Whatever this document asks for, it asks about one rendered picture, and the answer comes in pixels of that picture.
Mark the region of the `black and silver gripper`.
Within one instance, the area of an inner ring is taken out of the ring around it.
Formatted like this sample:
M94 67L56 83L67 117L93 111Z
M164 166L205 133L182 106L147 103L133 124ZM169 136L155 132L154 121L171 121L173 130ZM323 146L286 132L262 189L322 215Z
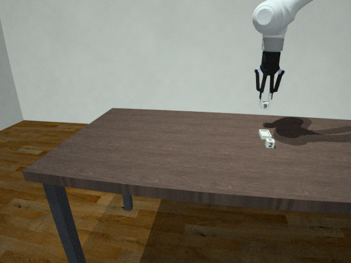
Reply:
M273 97L273 93L278 91L280 81L282 75L285 73L284 70L280 69L279 62L280 62L280 54L281 52L265 52L263 51L262 54L262 63L261 66L255 70L256 73L256 89L260 92L259 98L259 106L262 107L263 102L263 95L264 95L264 87L266 83L267 76L270 76L270 92L268 96L268 103L270 107L270 103ZM259 73L260 70L263 72L263 79L261 88L259 86ZM278 77L274 87L274 75L278 72Z

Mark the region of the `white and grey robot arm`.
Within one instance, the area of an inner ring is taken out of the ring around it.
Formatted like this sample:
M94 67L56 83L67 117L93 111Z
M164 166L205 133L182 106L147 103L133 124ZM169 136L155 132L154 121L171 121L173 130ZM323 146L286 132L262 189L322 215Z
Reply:
M288 25L295 20L297 12L311 1L267 0L261 3L253 12L252 22L255 29L263 34L262 50L282 51Z

